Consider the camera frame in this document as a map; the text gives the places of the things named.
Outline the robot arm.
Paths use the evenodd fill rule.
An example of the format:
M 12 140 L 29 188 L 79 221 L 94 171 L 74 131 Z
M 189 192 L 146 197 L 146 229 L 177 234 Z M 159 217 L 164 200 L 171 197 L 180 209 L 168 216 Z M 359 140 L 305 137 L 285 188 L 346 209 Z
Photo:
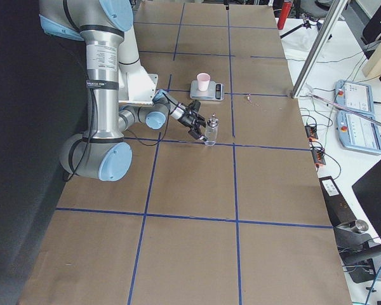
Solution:
M 125 176 L 133 153 L 124 132 L 136 123 L 157 130 L 172 118 L 194 139 L 205 140 L 200 103 L 184 105 L 157 89 L 157 76 L 141 65 L 129 1 L 41 1 L 39 17 L 46 34 L 86 44 L 88 127 L 60 153 L 70 176 Z

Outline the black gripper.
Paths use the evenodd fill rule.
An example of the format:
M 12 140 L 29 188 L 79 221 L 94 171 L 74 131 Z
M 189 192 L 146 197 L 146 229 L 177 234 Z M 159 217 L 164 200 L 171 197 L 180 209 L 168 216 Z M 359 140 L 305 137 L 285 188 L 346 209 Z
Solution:
M 207 141 L 205 135 L 201 132 L 201 126 L 206 126 L 206 119 L 199 114 L 201 103 L 199 100 L 193 100 L 185 106 L 184 113 L 178 121 L 186 127 L 189 127 L 189 135 L 196 140 Z

